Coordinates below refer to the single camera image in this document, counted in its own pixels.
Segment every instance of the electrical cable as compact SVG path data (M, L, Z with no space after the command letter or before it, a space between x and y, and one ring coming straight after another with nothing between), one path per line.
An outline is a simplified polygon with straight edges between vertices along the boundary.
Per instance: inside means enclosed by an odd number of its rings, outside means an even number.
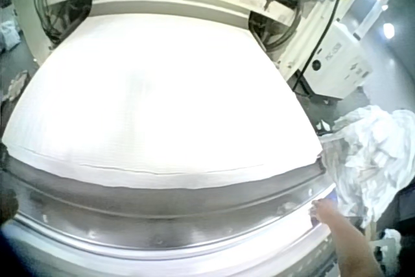
M303 11L302 7L303 7L303 5L302 5L301 1L299 0L298 4L297 4L294 20L292 21L292 24L285 31L285 33L282 36L280 36L276 41L274 41L272 43L265 44L265 47L267 48L267 52L275 51L280 45L285 43L287 40L289 40L292 37L292 35L294 35L294 33L296 32L296 30L298 28L298 25L300 24L300 21L301 21L301 15L302 15L302 11Z
M264 36L264 40L263 43L265 45L265 47L267 48L267 52L273 52L275 51L280 45L282 45L283 43L285 43L286 41L288 41L296 32L298 25L300 24L301 21L301 16L302 16L302 11L303 11L303 3L302 0L296 0L297 5L296 5L296 11L295 11L295 15L294 15L294 19L291 23L291 25L289 26L289 28L282 34L282 36L280 36L276 41L272 42L272 43L267 43L271 37L270 32L268 31L268 29L270 28L270 24L267 24L267 28L265 29L265 36Z
M40 12L39 9L39 0L33 0L34 9L39 17L39 21L43 31L45 32L46 36L50 39L51 42L56 43L59 40L59 33L56 31L50 31L49 25L45 24L43 19L43 14Z
M55 27L53 27L53 26L52 26L52 24L51 24L51 16L50 16L50 13L49 13L49 5L48 5L48 3L47 3L47 0L41 0L40 7L42 8L42 10L43 10L43 15L44 15L44 16L45 16L45 18L46 18L46 22L47 22L47 26L48 26L48 31L49 31L50 33L53 33L56 37L60 38L60 37L61 37L61 35L62 35L62 32L60 32L59 30L57 30L57 29L56 29Z
M66 6L69 4L69 0L65 0L64 3L62 4L62 6L59 8L58 13L56 14L56 17L53 21L53 23L51 23L51 27L54 27L54 25L56 24L56 22L58 21L60 15L62 14L63 10L66 8Z
M326 26L326 28L324 29L323 34L321 35L321 37L320 37L320 39L318 40L318 42L317 42L316 46L314 47L314 49L313 49L312 53L310 54L310 57L307 59L307 61L306 61L305 65L304 65L304 67L303 67L303 69L301 70L300 74L298 75L297 80L296 80L296 83L295 83L295 84L294 84L294 86L292 87L292 90L293 90L293 91L295 91L295 90L296 90L296 88L297 88L298 84L300 83L301 78L304 76L305 71L307 70L307 68L309 67L309 65L310 65L311 61L313 60L314 55L316 54L316 52L317 52L318 48L320 47L320 45L322 44L322 42L323 42L324 38L326 37L326 35L327 35L327 33L328 33L329 29L330 29L331 24L333 24L333 21L334 21L334 19L335 19L335 16L336 16L336 11L337 11L338 4L339 4L339 3L340 3L340 0L336 0L336 3L335 3L335 5L334 5L334 7L333 7L333 11L332 11L332 13L331 13L331 15L330 15L330 18L329 18L329 22L327 23L327 26Z

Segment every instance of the white sheet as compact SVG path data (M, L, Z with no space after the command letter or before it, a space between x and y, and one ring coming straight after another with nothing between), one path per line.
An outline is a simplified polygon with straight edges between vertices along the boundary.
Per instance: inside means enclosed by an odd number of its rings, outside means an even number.
M337 188L343 214L377 221L415 170L415 114L378 106L358 108L323 136L323 162Z
M85 20L32 79L3 141L59 176L145 188L260 180L321 152L247 30L150 14Z

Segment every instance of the gray wall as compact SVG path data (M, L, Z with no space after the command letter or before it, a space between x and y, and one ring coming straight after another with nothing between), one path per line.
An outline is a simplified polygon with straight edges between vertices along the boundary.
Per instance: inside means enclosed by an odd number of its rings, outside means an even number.
M376 0L356 0L351 8L353 17L362 21ZM371 33L389 46L415 80L415 5L413 0L390 0L389 8L383 12ZM391 40L383 36L383 24L392 23L396 35Z

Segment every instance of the pile of white laundry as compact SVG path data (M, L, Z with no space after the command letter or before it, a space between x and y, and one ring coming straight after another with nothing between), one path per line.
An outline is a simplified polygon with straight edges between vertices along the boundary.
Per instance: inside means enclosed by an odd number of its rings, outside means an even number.
M339 209L364 217L365 227L414 178L415 114L367 106L338 119L333 132L320 138L324 165L337 185Z

